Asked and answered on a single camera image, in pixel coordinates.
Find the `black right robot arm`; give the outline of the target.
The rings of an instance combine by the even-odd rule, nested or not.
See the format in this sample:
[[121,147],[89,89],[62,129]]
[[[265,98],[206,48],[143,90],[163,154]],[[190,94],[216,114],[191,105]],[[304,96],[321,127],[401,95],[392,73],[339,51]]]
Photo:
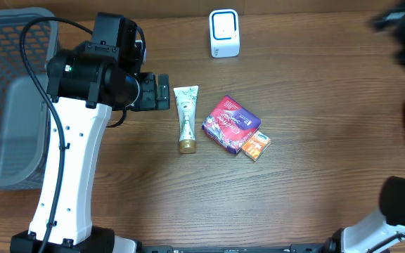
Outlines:
[[[392,35],[401,49],[395,55],[405,68],[405,1],[377,15],[372,26],[378,32],[393,27]],[[405,179],[389,177],[380,191],[378,208],[354,226],[341,228],[329,237],[318,252],[388,252],[405,240]]]

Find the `small orange tissue pack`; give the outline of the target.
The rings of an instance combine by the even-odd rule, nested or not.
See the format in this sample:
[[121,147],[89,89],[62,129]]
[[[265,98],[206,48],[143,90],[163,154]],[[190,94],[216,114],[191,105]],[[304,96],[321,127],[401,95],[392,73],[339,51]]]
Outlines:
[[257,161],[271,144],[271,139],[260,131],[256,131],[243,145],[242,151],[253,161]]

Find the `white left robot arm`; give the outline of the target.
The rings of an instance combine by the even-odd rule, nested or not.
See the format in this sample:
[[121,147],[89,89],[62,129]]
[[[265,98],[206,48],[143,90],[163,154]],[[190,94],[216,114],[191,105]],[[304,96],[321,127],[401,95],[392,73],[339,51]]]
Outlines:
[[91,197],[104,131],[114,111],[167,110],[167,75],[142,72],[143,30],[122,15],[99,13],[91,39],[61,50],[47,64],[38,91],[51,113],[39,204],[29,228],[11,239],[12,252],[124,252],[140,242],[93,225]]

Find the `white cosmetic tube gold cap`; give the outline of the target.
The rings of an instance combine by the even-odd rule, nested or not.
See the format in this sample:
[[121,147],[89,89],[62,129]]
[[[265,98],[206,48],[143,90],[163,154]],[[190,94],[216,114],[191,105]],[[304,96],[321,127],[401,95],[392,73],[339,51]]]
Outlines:
[[195,113],[199,86],[174,88],[179,116],[179,151],[183,154],[196,152]]

